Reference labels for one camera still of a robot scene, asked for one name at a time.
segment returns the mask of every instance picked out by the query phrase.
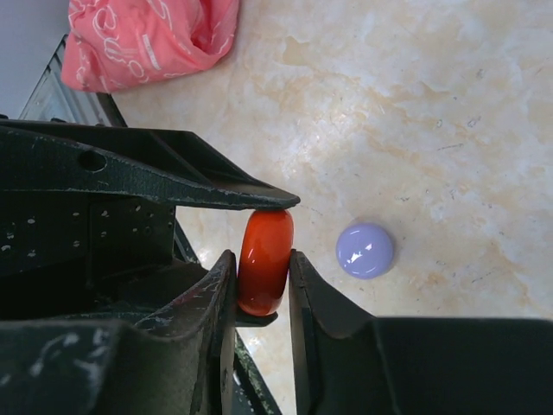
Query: black metal bracket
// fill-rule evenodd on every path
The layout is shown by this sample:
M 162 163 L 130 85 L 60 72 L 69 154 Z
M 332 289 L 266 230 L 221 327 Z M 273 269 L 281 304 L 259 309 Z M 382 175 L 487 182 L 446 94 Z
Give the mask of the black metal bracket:
M 298 415 L 542 414 L 553 322 L 374 317 L 301 252 L 289 273 Z

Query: pink bag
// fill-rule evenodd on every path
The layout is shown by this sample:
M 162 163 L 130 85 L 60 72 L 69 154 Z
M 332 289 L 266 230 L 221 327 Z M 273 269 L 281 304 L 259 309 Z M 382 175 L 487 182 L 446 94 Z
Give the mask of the pink bag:
M 111 93 L 212 67 L 230 50 L 238 0 L 71 0 L 63 82 Z

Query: orange cylinder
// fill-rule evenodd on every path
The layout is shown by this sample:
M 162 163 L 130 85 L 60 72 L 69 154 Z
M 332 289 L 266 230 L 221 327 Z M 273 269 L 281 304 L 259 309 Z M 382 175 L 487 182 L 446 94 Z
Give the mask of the orange cylinder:
M 283 299 L 294 221 L 288 211 L 254 212 L 245 229 L 238 266 L 238 305 L 248 314 L 268 316 Z

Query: orange block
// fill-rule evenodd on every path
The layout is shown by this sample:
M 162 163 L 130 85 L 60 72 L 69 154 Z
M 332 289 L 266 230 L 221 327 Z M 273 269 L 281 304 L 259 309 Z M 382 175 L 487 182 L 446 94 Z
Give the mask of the orange block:
M 268 316 L 283 299 L 294 221 L 288 211 L 254 212 L 245 229 L 238 266 L 238 305 L 248 314 Z

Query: beige marble surface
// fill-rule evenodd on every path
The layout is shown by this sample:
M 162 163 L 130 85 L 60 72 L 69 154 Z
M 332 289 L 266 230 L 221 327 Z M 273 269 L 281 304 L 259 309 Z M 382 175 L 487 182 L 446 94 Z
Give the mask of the beige marble surface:
M 245 0 L 216 68 L 120 93 L 132 126 L 191 130 L 302 198 L 295 247 L 376 315 L 553 318 L 553 2 Z M 205 266 L 249 212 L 183 208 Z M 359 281 L 334 258 L 356 218 L 399 255 Z M 287 299 L 242 330 L 295 413 Z

